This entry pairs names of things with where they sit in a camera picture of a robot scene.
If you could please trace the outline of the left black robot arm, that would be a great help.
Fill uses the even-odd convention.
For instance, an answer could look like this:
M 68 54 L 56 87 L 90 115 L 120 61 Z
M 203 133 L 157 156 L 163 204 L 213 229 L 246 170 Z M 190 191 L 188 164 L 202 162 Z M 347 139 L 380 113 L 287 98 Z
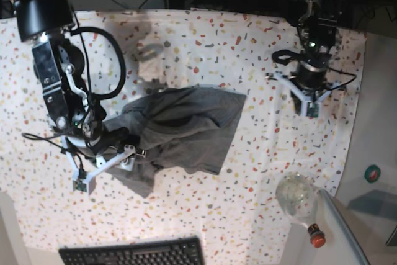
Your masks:
M 314 96 L 333 88 L 326 81 L 331 48 L 336 44 L 336 31 L 346 9 L 346 0 L 277 0 L 286 21 L 297 30 L 302 46 L 299 53 L 279 50 L 274 62 L 298 63 L 292 83 L 298 90 Z

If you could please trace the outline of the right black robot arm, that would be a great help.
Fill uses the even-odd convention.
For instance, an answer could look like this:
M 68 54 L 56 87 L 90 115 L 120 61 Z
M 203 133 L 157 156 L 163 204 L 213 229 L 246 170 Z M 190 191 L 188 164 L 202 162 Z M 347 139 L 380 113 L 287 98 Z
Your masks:
M 108 32 L 82 27 L 68 0 L 9 0 L 20 39 L 32 47 L 33 69 L 42 85 L 50 127 L 61 137 L 72 159 L 94 159 L 100 170 L 113 166 L 131 170 L 138 137 L 122 127 L 108 130 L 101 102 L 120 94 L 126 80 L 122 51 Z M 86 47 L 74 46 L 65 34 L 94 33 L 113 46 L 120 77 L 113 91 L 96 94 L 91 87 Z

